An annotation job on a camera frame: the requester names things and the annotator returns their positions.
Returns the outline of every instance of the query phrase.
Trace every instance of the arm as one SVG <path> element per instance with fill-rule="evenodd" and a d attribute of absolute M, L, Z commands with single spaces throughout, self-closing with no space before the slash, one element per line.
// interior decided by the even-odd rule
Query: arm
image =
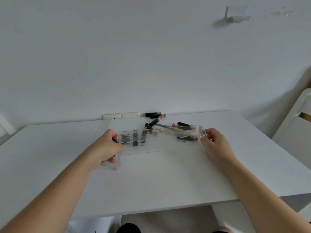
<path fill-rule="evenodd" d="M 6 224 L 0 233 L 64 232 L 91 173 L 103 160 L 124 147 L 112 141 L 109 129 L 69 164 L 32 202 Z"/>
<path fill-rule="evenodd" d="M 311 232 L 307 221 L 238 161 L 229 142 L 219 131 L 211 128 L 206 133 L 207 137 L 201 138 L 201 142 L 207 155 L 230 179 L 256 232 Z"/>

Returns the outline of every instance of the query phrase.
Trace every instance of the person's left hand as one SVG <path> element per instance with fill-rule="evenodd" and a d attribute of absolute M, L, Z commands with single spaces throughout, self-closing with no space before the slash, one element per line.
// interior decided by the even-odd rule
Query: person's left hand
<path fill-rule="evenodd" d="M 116 156 L 117 152 L 124 150 L 125 147 L 121 144 L 113 142 L 112 138 L 117 140 L 118 134 L 114 130 L 108 129 L 101 137 L 86 148 L 82 154 L 94 159 L 97 164 L 96 168 L 98 168 L 100 163 L 105 160 L 115 163 L 115 159 L 113 157 Z"/>

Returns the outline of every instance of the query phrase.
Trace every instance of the white table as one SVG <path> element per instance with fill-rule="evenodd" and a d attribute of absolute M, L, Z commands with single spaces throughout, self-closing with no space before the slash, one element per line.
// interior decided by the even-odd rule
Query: white table
<path fill-rule="evenodd" d="M 148 118 L 103 121 L 98 135 L 141 128 Z M 311 171 L 234 111 L 169 115 L 215 127 L 239 160 L 278 196 L 311 193 Z M 0 146 L 0 226 L 18 213 L 94 138 L 101 121 L 28 126 Z M 93 172 L 72 219 L 182 208 L 236 200 L 231 184 L 204 155 L 189 152 L 122 156 Z"/>

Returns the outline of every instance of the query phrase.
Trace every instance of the person's left arm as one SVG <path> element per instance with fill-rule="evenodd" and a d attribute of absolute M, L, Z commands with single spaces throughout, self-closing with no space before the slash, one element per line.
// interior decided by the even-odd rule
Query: person's left arm
<path fill-rule="evenodd" d="M 109 129 L 69 164 L 33 201 L 19 212 L 0 233 L 64 232 L 91 173 L 124 146 L 112 141 Z"/>

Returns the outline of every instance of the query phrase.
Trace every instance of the clear plastic panel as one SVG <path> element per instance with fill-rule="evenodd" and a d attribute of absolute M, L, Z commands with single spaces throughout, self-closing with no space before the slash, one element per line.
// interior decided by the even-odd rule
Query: clear plastic panel
<path fill-rule="evenodd" d="M 121 167 L 122 155 L 165 151 L 182 145 L 198 145 L 203 136 L 206 136 L 206 133 L 201 125 L 119 132 L 117 143 L 124 145 L 126 149 L 117 153 L 116 170 Z"/>

